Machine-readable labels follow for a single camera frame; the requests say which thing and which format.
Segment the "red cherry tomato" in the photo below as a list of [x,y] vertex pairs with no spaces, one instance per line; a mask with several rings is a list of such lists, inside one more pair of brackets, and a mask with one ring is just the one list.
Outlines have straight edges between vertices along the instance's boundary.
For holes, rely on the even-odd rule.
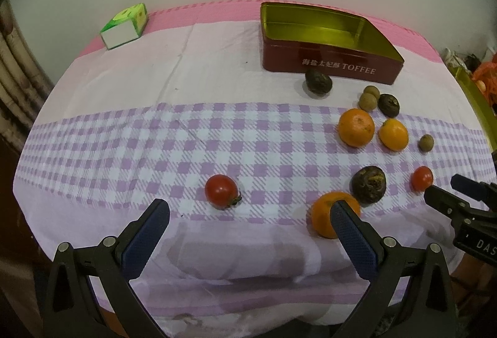
[[417,168],[410,178],[412,189],[415,192],[424,192],[433,184],[434,176],[432,170],[427,166]]
[[216,174],[211,176],[205,184],[204,192],[207,201],[220,210],[236,206],[242,200],[235,181],[229,176]]

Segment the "dark passion fruit front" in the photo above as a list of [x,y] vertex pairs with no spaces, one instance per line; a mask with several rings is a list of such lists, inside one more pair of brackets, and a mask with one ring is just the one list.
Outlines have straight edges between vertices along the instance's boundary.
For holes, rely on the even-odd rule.
[[350,190],[361,205],[378,203],[387,190],[386,175],[377,166],[363,167],[351,178]]

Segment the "dark passion fruit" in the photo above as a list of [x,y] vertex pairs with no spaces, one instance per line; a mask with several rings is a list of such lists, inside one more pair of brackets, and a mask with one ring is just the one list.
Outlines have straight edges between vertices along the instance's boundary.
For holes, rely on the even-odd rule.
[[378,203],[387,190],[386,175],[377,166],[363,167],[351,178],[350,190],[361,205]]
[[315,69],[309,69],[305,73],[305,81],[309,91],[319,96],[328,94],[333,87],[331,78]]
[[386,117],[395,118],[399,115],[399,101],[391,94],[381,94],[377,101],[377,107]]

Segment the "lone brown longan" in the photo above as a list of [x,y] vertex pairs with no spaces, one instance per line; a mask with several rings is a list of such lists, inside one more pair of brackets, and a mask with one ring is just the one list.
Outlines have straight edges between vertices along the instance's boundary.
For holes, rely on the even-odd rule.
[[434,144],[434,138],[431,135],[426,134],[423,135],[418,141],[418,148],[421,152],[428,153],[433,149]]

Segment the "gold tin lid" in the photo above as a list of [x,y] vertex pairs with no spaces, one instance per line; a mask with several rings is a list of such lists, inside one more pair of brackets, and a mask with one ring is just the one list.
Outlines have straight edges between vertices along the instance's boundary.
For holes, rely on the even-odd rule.
[[467,71],[458,67],[454,74],[458,85],[463,90],[472,110],[474,111],[487,139],[490,143],[490,149],[496,151],[496,116],[492,108],[486,102],[484,95],[479,91],[476,84],[471,80]]

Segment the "yellow-orange tangerine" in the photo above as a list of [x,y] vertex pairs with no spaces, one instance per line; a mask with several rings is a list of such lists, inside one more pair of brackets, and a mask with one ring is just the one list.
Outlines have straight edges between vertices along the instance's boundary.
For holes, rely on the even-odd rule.
[[391,151],[401,151],[408,145],[408,130],[395,118],[389,118],[381,125],[378,137],[383,145]]

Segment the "orange clutter at right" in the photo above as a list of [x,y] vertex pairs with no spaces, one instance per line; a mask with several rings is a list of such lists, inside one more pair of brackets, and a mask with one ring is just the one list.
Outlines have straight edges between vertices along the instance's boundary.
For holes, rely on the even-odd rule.
[[497,63],[496,55],[489,62],[484,62],[478,66],[472,74],[472,81],[476,84],[479,91],[484,95],[487,103],[496,104],[497,96]]

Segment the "dark passion fruit right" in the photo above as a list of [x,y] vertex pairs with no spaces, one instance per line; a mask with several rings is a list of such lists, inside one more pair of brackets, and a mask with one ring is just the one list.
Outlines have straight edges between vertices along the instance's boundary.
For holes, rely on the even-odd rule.
[[381,94],[377,101],[377,107],[386,117],[395,118],[399,115],[399,101],[391,94]]

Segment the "large orange tangerine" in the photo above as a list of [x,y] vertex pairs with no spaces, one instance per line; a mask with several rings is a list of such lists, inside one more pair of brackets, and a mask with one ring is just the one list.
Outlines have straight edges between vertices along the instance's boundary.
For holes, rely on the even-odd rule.
[[362,148],[369,144],[375,133],[371,115],[358,108],[342,113],[338,122],[338,135],[350,147]]

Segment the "brown longan front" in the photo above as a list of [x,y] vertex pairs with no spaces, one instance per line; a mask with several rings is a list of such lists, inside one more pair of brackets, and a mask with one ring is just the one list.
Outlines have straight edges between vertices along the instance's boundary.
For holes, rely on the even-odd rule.
[[359,98],[358,107],[366,112],[372,112],[377,107],[377,98],[373,94],[364,92]]

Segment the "brown longan rear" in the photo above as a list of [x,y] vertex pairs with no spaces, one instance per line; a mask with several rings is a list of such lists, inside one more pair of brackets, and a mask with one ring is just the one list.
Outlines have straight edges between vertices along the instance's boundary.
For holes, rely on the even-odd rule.
[[376,100],[378,100],[379,97],[381,96],[381,92],[374,85],[368,85],[368,86],[366,86],[364,88],[363,92],[367,93],[367,94],[373,95],[373,97],[375,97]]

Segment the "dark passion fruit near tin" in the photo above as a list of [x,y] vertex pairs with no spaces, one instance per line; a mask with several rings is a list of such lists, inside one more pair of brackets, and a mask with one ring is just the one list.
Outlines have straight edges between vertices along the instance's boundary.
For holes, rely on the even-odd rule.
[[309,69],[305,73],[305,81],[309,91],[319,96],[328,94],[333,87],[331,78],[315,69]]

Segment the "beige radiator at left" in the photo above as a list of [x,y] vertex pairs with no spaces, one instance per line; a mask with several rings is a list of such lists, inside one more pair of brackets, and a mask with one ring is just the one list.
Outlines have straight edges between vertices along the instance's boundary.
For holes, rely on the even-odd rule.
[[20,152],[53,83],[34,59],[9,0],[1,2],[1,139]]

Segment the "red toffee tin box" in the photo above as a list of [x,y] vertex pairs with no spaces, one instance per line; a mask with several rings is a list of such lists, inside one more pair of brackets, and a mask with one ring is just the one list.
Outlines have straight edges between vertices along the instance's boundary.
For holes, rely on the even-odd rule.
[[331,8],[264,2],[260,6],[263,67],[392,85],[404,58],[368,19]]

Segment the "green white small carton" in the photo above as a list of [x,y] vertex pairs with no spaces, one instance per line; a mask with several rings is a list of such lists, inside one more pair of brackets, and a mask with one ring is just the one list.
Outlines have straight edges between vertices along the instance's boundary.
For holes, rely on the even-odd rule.
[[100,30],[100,37],[107,50],[139,39],[148,24],[148,10],[138,3],[118,12]]

